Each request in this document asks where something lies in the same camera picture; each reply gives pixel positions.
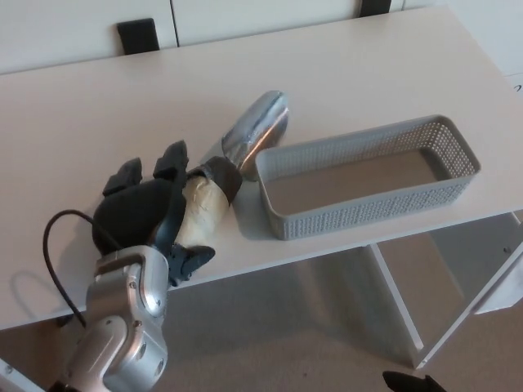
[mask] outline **black cable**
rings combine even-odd
[[[52,267],[51,264],[51,258],[49,257],[49,233],[51,232],[51,227],[55,224],[56,221],[58,221],[62,216],[65,215],[76,215],[83,218],[85,221],[89,222],[100,235],[105,237],[105,241],[110,243],[115,249],[122,249],[120,244],[113,238],[111,234],[109,234],[103,227],[98,225],[89,215],[84,214],[81,211],[78,210],[64,210],[60,211],[57,214],[55,214],[46,225],[46,229],[43,231],[43,259],[46,261],[47,269],[49,270],[49,274],[51,275],[52,281],[55,283],[56,288],[62,295],[62,298],[64,298],[64,301],[69,305],[69,308],[73,311],[74,315],[78,319],[78,321],[82,324],[82,326],[85,328],[86,322],[85,318],[82,316],[78,308],[74,305],[74,303],[71,301],[70,297],[67,295],[67,292],[65,291],[64,287],[60,283],[60,280],[56,276],[55,269]]]

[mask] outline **white cabinet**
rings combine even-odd
[[[169,0],[0,0],[0,74],[122,54],[114,25],[153,18],[177,44]]]
[[[171,0],[181,46],[354,18],[360,0]]]

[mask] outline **gray basket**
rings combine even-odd
[[[275,200],[271,200],[276,199],[276,192],[271,190],[272,184],[287,184],[291,188],[282,190],[280,193],[283,192],[283,196],[280,194],[279,198],[287,199],[291,209],[299,200],[305,199],[305,196],[310,199],[309,202],[315,203],[319,198],[316,196],[321,195],[323,189],[329,186],[333,186],[332,189],[337,192],[337,184],[343,184],[340,189],[358,185],[361,182],[358,179],[363,178],[366,171],[355,169],[355,165],[381,162],[380,168],[386,174],[384,180],[376,179],[379,188],[382,183],[388,182],[387,173],[392,170],[384,159],[398,157],[398,160],[405,160],[407,154],[417,152],[420,156],[428,157],[424,162],[435,173],[434,179],[427,183],[342,199],[338,203],[291,213],[286,213],[283,208],[275,205]],[[259,153],[256,165],[270,225],[280,239],[322,234],[451,203],[480,170],[478,160],[456,126],[442,116],[268,149]],[[343,165],[352,167],[357,176],[345,177],[339,173],[334,176],[339,168],[345,167]],[[406,171],[398,171],[398,176],[408,180],[408,170],[409,167],[406,167]],[[311,173],[321,173],[317,174],[321,181],[307,179],[306,176],[314,176]],[[294,186],[299,178],[304,179],[303,184],[307,187],[305,190],[298,190],[299,187]]]

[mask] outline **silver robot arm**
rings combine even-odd
[[[168,288],[167,260],[152,247],[98,260],[87,290],[87,330],[50,390],[151,390],[168,358],[162,334]]]

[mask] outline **gray floor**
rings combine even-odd
[[[414,258],[422,255],[412,249]],[[401,364],[400,338],[381,323],[383,309],[361,305],[362,291],[347,283],[345,268],[327,257],[173,292],[164,328],[170,358],[155,390],[387,391],[384,370],[428,373],[449,392],[523,385],[523,304],[470,317],[422,372],[413,372]],[[349,275],[356,274],[365,281],[358,271]],[[363,290],[372,295],[371,286]],[[425,299],[425,319],[438,324],[438,301]],[[6,331],[0,357],[48,386],[78,333],[77,325],[59,331],[53,323]],[[22,348],[34,354],[27,358]]]

